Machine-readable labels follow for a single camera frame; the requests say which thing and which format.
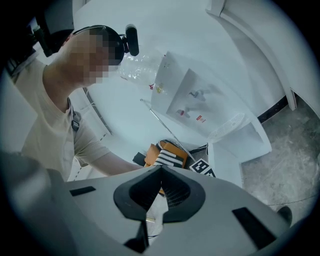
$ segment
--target man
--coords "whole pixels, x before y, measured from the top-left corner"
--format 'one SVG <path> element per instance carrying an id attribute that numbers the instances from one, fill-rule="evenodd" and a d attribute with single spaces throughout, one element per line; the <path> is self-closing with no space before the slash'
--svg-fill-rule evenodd
<path id="1" fill-rule="evenodd" d="M 141 168 L 110 152 L 83 119 L 78 131 L 72 128 L 69 95 L 96 83 L 110 66 L 119 64 L 116 47 L 121 46 L 110 41 L 103 27 L 84 30 L 70 37 L 50 65 L 34 60 L 15 80 L 38 114 L 22 153 L 47 169 L 59 171 L 65 181 L 74 156 L 82 166 L 89 164 L 108 176 Z"/>

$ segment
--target shirt sleeve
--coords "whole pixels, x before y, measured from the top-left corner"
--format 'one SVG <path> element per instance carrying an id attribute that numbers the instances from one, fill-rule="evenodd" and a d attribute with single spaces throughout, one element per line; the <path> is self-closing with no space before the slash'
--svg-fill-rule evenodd
<path id="1" fill-rule="evenodd" d="M 87 122 L 81 118 L 74 138 L 74 154 L 81 167 L 108 154 L 110 150 L 97 139 Z"/>

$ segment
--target concrete floor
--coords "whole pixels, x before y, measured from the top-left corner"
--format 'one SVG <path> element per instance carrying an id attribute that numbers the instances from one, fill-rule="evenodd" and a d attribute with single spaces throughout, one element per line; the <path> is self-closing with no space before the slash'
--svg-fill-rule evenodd
<path id="1" fill-rule="evenodd" d="M 242 164 L 244 189 L 278 210 L 292 210 L 292 224 L 307 216 L 319 194 L 320 120 L 300 98 L 263 123 L 272 152 Z"/>

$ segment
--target beige t-shirt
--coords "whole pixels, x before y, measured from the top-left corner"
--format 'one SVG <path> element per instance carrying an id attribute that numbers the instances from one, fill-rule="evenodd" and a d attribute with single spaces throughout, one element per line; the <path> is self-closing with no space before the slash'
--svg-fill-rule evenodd
<path id="1" fill-rule="evenodd" d="M 47 169 L 61 172 L 67 181 L 74 156 L 84 166 L 110 151 L 95 137 L 83 118 L 74 138 L 70 107 L 65 113 L 61 112 L 47 95 L 43 84 L 45 66 L 34 60 L 16 78 L 15 86 L 38 114 L 22 153 Z"/>

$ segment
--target clear plastic bottle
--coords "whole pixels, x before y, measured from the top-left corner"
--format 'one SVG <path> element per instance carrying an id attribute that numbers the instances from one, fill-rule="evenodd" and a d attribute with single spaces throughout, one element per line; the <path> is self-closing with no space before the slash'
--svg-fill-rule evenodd
<path id="1" fill-rule="evenodd" d="M 158 50 L 139 45 L 137 56 L 131 56 L 130 53 L 124 54 L 116 73 L 136 85 L 153 85 L 163 57 L 164 55 Z"/>

